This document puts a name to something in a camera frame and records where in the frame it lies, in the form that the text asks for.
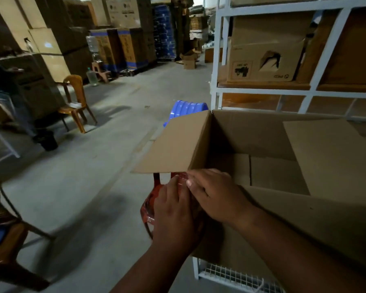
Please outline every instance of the person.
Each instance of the person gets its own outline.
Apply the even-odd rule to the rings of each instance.
[[[228,224],[247,240],[286,292],[366,293],[364,276],[254,206],[228,174],[216,169],[187,174],[179,196],[177,176],[160,190],[154,205],[153,242],[110,293],[168,292],[203,227],[191,215],[190,192],[211,218]]]
[[[14,76],[23,72],[23,69],[17,67],[4,69],[0,65],[0,104],[12,114],[14,120],[29,136],[38,142],[39,136],[34,119],[14,80]]]

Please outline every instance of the water bottle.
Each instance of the water bottle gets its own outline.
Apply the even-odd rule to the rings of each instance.
[[[96,73],[91,70],[91,68],[88,68],[87,77],[89,80],[89,83],[92,84],[92,86],[98,85],[98,77],[96,76]]]

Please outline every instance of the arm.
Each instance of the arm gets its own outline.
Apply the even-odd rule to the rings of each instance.
[[[364,277],[252,205],[228,174],[216,169],[188,174],[187,185],[202,208],[237,230],[288,293],[366,292]]]
[[[178,176],[161,188],[155,200],[153,242],[110,293],[168,292],[186,258],[200,239],[201,222],[190,209],[190,192]]]

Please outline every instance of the wooden chair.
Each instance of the wooden chair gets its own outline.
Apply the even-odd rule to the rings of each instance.
[[[53,240],[54,237],[24,222],[0,185],[0,198],[1,196],[4,197],[14,214],[10,213],[0,201],[0,232],[2,232],[2,239],[0,239],[0,281],[34,291],[44,290],[50,283],[20,266],[16,258],[29,231],[50,240]]]
[[[95,124],[97,124],[98,122],[96,121],[95,116],[92,114],[91,109],[87,105],[87,101],[85,99],[85,94],[84,94],[84,88],[83,88],[83,79],[81,78],[81,76],[69,75],[64,79],[64,81],[62,83],[68,103],[72,103],[71,95],[68,91],[68,82],[70,83],[70,85],[73,86],[74,92],[76,94],[77,102],[81,104],[81,107],[73,108],[73,107],[70,107],[69,105],[66,105],[64,107],[59,108],[58,112],[60,114],[71,115],[74,122],[76,123],[77,127],[79,128],[80,132],[85,133],[85,129],[83,127],[82,122],[80,121],[79,114],[82,117],[84,124],[86,124],[87,118],[85,117],[83,111],[85,109],[87,109],[88,113],[91,115],[92,119],[95,121]],[[61,119],[62,119],[63,124],[65,125],[66,130],[69,131],[69,128],[65,123],[64,117],[62,116]]]

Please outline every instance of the concrete floor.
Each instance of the concrete floor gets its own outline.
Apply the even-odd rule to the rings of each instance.
[[[18,257],[52,281],[46,293],[107,293],[147,250],[151,241],[139,211],[153,179],[132,174],[131,168],[162,131],[176,100],[210,104],[211,67],[202,61],[195,70],[183,70],[166,63],[86,87],[98,126],[80,134],[72,122],[69,133],[56,123],[52,128],[60,145],[53,152],[44,152],[25,135],[4,132],[22,154],[0,163],[4,191],[25,221],[57,236],[49,243],[30,233]],[[170,290],[232,291],[196,281],[191,258]],[[28,291],[0,283],[0,293],[15,292]]]

